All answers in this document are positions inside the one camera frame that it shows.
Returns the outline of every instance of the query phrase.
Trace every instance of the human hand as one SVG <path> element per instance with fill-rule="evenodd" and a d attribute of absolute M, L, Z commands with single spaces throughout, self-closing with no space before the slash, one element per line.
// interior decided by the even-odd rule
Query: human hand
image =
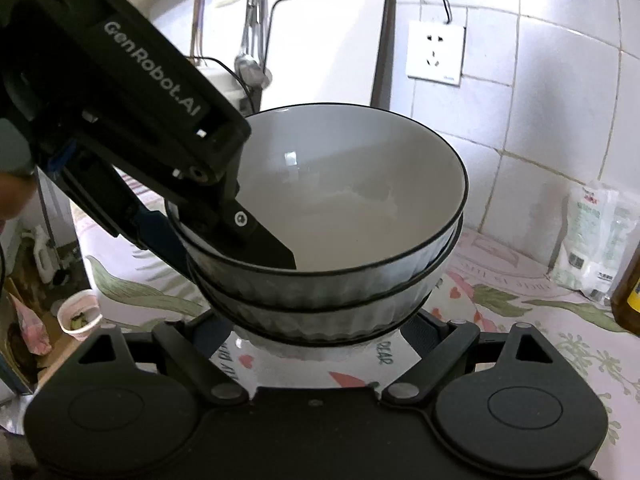
<path fill-rule="evenodd" d="M 0 173 L 0 233 L 4 222 L 20 214 L 36 189 L 35 177 Z"/>

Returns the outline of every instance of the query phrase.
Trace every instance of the stacked bowl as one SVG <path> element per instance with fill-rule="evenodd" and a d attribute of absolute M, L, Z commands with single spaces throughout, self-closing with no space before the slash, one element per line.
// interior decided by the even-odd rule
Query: stacked bowl
<path fill-rule="evenodd" d="M 293 252 L 296 270 L 226 257 L 168 204 L 212 307 L 255 345 L 298 358 L 397 330 L 460 236 L 468 179 L 457 153 L 422 124 L 357 105 L 276 108 L 248 121 L 238 202 Z"/>

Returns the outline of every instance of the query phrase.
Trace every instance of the triangular cutout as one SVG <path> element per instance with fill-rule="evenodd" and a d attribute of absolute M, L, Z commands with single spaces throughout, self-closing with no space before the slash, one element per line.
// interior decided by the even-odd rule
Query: triangular cutout
<path fill-rule="evenodd" d="M 94 345 L 79 360 L 81 365 L 90 365 L 93 363 L 107 363 L 116 360 L 116 352 L 111 344 L 111 337 L 101 335 L 95 340 Z"/>
<path fill-rule="evenodd" d="M 553 361 L 542 347 L 533 339 L 533 336 L 524 335 L 520 339 L 520 346 L 516 354 L 518 361 L 530 361 L 534 363 L 551 364 Z"/>

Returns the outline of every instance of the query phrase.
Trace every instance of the white wall socket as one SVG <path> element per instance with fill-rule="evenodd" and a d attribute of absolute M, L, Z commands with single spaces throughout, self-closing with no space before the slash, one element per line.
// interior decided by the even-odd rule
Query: white wall socket
<path fill-rule="evenodd" d="M 450 85 L 460 84 L 465 27 L 443 23 L 409 23 L 406 53 L 408 77 Z"/>

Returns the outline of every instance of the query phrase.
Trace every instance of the metal ladle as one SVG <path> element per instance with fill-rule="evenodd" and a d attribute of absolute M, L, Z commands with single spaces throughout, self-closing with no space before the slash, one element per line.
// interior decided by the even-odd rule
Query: metal ladle
<path fill-rule="evenodd" d="M 251 88 L 267 88 L 272 79 L 270 70 L 264 66 L 266 20 L 267 0 L 247 0 L 242 43 L 234 68 Z"/>

